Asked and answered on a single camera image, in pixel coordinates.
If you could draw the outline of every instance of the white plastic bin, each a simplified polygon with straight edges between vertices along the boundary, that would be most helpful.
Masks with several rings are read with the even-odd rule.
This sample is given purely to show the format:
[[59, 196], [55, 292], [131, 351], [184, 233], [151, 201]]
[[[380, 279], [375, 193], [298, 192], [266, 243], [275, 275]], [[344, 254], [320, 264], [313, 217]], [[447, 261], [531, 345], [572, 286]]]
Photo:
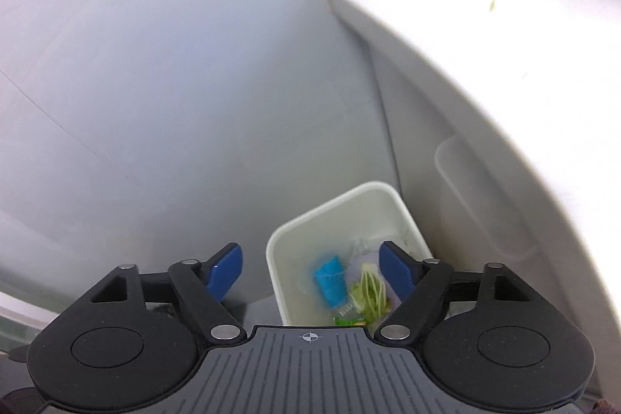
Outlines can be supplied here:
[[334, 324], [313, 270], [332, 255], [348, 258], [360, 239], [375, 249], [390, 240], [417, 260], [431, 257], [396, 190], [377, 181], [364, 183], [285, 223], [270, 237], [266, 256], [283, 324]]

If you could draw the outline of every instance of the crosshair symbol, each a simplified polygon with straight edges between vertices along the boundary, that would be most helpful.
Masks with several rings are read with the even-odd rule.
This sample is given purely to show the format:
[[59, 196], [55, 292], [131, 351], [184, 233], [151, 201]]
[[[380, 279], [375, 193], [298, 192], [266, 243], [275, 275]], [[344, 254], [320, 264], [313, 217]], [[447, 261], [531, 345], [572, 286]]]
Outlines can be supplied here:
[[310, 331], [310, 332], [305, 333], [304, 335], [300, 335], [300, 337], [301, 337], [302, 339], [304, 339], [304, 340], [305, 340], [306, 342], [308, 342], [308, 343], [314, 342], [314, 341], [316, 341], [317, 339], [321, 339], [321, 338], [322, 338], [322, 337], [321, 337], [321, 335], [317, 335], [316, 333], [313, 333], [313, 332], [311, 332], [311, 331]]

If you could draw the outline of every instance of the green vegetable scrap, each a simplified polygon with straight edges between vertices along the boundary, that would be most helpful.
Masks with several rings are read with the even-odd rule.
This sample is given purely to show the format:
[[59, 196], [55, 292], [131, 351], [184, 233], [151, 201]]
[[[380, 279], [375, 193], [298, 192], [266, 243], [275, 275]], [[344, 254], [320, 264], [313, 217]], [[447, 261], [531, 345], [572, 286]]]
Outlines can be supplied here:
[[367, 324], [372, 324], [390, 311], [390, 300], [386, 296], [386, 284], [380, 277], [378, 266], [363, 263], [360, 270], [362, 276], [359, 282], [352, 285], [350, 295]]

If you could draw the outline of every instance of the blue gripper pad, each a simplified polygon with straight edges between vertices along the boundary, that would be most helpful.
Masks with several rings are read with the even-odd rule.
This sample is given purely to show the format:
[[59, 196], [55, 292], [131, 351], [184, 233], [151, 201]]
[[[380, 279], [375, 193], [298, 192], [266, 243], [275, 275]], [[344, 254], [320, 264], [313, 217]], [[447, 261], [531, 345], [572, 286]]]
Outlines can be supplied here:
[[218, 263], [211, 267], [207, 290], [218, 302], [221, 302], [224, 295], [231, 289], [233, 283], [241, 274], [243, 266], [243, 254], [241, 246], [236, 244], [231, 251], [224, 255]]
[[380, 271], [401, 301], [414, 291], [416, 284], [410, 266], [386, 243], [380, 246]]

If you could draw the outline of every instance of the blue plastic packaging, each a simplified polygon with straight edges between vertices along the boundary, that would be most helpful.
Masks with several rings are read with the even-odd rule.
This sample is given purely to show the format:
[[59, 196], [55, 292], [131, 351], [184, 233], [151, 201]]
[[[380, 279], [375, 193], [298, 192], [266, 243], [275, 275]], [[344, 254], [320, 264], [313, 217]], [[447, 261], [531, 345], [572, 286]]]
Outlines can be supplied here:
[[345, 269], [335, 256], [315, 271], [315, 280], [328, 305], [335, 309], [347, 302]]

